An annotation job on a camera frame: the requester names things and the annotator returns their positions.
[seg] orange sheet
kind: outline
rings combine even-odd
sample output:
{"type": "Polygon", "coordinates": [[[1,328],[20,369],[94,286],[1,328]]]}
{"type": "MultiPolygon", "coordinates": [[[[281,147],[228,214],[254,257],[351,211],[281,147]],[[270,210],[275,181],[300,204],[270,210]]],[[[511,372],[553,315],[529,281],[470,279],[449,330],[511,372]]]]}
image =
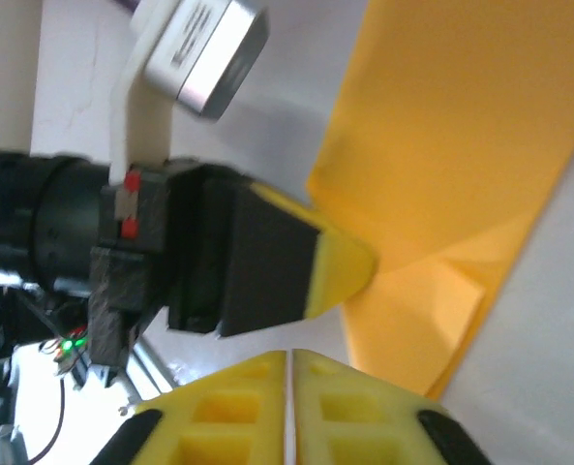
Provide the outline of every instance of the orange sheet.
{"type": "Polygon", "coordinates": [[[573,153],[574,0],[372,0],[309,180],[380,255],[355,366],[440,395],[573,153]]]}

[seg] white surface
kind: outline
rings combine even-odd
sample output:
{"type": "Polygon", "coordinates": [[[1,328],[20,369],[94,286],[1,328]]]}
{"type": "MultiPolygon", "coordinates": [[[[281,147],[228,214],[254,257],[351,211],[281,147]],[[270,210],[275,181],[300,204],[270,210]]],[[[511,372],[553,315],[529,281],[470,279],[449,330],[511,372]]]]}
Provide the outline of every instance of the white surface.
{"type": "MultiPolygon", "coordinates": [[[[365,3],[272,0],[270,43],[231,108],[215,125],[177,111],[173,152],[305,199],[365,3]]],[[[108,94],[131,45],[104,0],[45,0],[35,150],[107,159],[108,94]]],[[[337,314],[225,341],[162,327],[164,316],[150,335],[183,382],[273,348],[346,356],[337,314]]],[[[444,403],[498,465],[574,464],[574,164],[444,403]]]]}
{"type": "Polygon", "coordinates": [[[0,0],[0,147],[30,147],[41,17],[41,0],[0,0]]]}

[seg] black cylindrical motor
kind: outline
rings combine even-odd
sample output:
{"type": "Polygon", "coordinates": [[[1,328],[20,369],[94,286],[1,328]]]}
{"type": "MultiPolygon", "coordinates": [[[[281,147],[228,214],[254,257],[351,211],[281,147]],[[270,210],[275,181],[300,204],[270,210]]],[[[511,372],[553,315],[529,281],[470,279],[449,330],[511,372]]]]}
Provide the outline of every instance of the black cylindrical motor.
{"type": "Polygon", "coordinates": [[[0,285],[89,295],[108,167],[0,151],[0,285]]]}

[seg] yellow-orange folded paper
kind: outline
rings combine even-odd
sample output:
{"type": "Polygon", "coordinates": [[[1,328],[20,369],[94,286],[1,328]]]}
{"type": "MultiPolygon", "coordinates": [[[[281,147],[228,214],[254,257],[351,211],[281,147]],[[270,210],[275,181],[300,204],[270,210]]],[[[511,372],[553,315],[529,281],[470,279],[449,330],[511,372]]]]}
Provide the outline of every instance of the yellow-orange folded paper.
{"type": "Polygon", "coordinates": [[[354,364],[438,396],[574,153],[574,0],[371,0],[309,180],[377,248],[354,364]]]}

